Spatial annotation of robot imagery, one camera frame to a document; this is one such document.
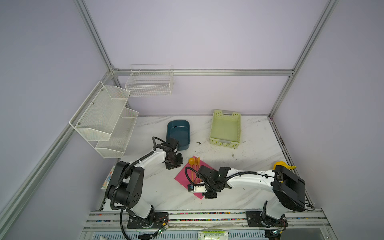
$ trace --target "light green plastic basket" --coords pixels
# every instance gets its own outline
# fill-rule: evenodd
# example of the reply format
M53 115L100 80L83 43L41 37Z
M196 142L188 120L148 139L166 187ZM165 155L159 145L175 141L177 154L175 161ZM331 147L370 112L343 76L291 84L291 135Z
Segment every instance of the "light green plastic basket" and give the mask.
M237 148L240 144L241 114L215 110L212 120L210 144Z

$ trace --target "white wire shelf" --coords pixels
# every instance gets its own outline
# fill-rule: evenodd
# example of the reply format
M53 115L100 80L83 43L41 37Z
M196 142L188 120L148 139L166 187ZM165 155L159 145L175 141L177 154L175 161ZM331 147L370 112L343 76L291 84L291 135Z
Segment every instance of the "white wire shelf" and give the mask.
M121 158L127 149L139 112L123 108L109 141L99 141L96 151L103 158Z
M170 96L173 90L172 65L131 65L125 88L132 97Z
M105 86L99 89L92 100L83 106L70 120L70 125L103 157L121 158L127 149L139 113L126 108L129 91ZM80 109L87 106L80 116Z
M102 84L84 114L70 124L87 141L109 141L128 97L129 91Z

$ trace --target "marble table surface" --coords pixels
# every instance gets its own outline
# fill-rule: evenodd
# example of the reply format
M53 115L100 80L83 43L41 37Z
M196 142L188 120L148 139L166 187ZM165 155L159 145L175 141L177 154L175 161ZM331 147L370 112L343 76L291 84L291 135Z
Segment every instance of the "marble table surface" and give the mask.
M241 143L237 149L209 143L211 116L138 117L121 160L131 162L150 152L152 136L165 140L167 124L177 119L190 123L190 146L180 151L183 165L193 155L217 170L220 167L269 170L275 162L286 161L266 116L242 116ZM167 170L163 163L145 168L142 197L156 210L261 209L264 202L274 196L264 190L244 187L224 189L216 199L200 200L174 180L181 169Z

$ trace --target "dark teal tray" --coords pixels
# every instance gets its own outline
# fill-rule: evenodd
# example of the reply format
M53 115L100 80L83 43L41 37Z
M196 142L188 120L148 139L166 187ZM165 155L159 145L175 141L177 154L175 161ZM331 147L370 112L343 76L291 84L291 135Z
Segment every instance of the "dark teal tray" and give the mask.
M167 139L172 137L179 141L179 151L187 150L191 142L189 122L187 120L173 120L167 125Z

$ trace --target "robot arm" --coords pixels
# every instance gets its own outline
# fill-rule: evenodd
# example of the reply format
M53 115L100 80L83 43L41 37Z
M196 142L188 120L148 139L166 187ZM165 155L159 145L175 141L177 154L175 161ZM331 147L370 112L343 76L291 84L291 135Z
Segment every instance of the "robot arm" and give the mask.
M179 144L177 140L171 137L167 142L156 137L152 139L154 146L151 152L133 163L120 161L116 164L105 191L105 197L111 200L111 209L125 209L144 227L151 226L154 218L154 207L141 197L144 169L152 162L163 162L167 169L177 168L183 164L181 153L175 152ZM115 202L123 206L115 207Z
M155 144L153 150L133 163L119 162L111 176L105 196L111 199L112 209L125 209L143 227L153 224L154 207L141 198L144 180L144 168L151 162L162 161L167 169L180 167L182 155L175 152L178 141L172 138L167 142ZM201 184L193 183L187 170L193 170L203 180ZM302 212L305 210L305 182L286 167L277 165L274 170L252 172L221 167L219 171L201 166L198 171L191 167L185 168L189 192L201 192L207 199L217 198L223 188L253 187L273 192L275 196L266 201L261 214L262 224L273 226L289 210ZM115 207L114 203L123 206Z
M274 219L280 219L289 210L297 212L305 210L304 180L282 165L277 165L274 170L260 172L242 171L229 167L221 167L216 171L202 166L197 175L203 180L202 184L194 184L190 181L188 191L201 192L207 199L217 198L217 192L223 188L247 186L273 192L275 196L266 201L262 212L265 220L263 223L268 226Z

